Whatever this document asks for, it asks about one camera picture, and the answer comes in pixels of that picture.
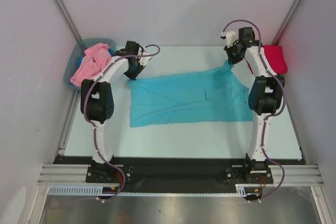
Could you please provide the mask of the turquoise t shirt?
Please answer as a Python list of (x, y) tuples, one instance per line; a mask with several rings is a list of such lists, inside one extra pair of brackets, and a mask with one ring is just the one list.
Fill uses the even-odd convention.
[(249, 122), (249, 88), (222, 66), (196, 72), (171, 74), (129, 81), (130, 125)]

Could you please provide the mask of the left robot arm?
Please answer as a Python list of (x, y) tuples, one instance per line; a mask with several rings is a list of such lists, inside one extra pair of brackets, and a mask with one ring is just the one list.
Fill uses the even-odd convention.
[(116, 169), (110, 165), (113, 151), (106, 147), (105, 133), (115, 107), (112, 86), (122, 76), (135, 80), (153, 57), (146, 46), (135, 41), (127, 41), (124, 48), (112, 54), (110, 51), (104, 44), (86, 50), (84, 63), (91, 60), (92, 71), (85, 74), (80, 90), (80, 110), (92, 131), (92, 159), (102, 164), (97, 174), (105, 182), (112, 181), (116, 175)]

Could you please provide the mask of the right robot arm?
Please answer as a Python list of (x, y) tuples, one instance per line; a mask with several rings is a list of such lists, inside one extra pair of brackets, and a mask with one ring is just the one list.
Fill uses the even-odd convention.
[(261, 177), (261, 170), (267, 166), (267, 144), (272, 119), (283, 112), (286, 99), (283, 96), (284, 77), (276, 74), (268, 62), (260, 40), (253, 28), (243, 27), (234, 31), (223, 31), (224, 50), (231, 65), (246, 61), (254, 76), (248, 95), (248, 106), (253, 112), (253, 131), (249, 151), (246, 154), (248, 166), (242, 169), (243, 179), (254, 183)]

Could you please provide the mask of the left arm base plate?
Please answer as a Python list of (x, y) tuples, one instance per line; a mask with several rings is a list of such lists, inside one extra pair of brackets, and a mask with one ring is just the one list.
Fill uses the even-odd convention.
[(134, 170), (134, 158), (126, 157), (113, 157), (110, 161), (114, 166), (119, 167), (125, 176), (125, 180), (122, 177), (122, 173), (116, 168), (111, 167), (107, 163), (99, 163), (91, 160), (87, 169), (86, 183), (96, 183), (96, 184), (108, 184), (116, 183), (119, 178), (129, 184), (133, 181), (133, 170)]

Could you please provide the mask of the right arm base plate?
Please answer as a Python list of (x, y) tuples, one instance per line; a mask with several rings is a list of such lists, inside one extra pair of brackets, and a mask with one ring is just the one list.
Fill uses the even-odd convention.
[(241, 166), (230, 166), (224, 170), (225, 182), (228, 184), (273, 184), (271, 169), (265, 162), (248, 163)]

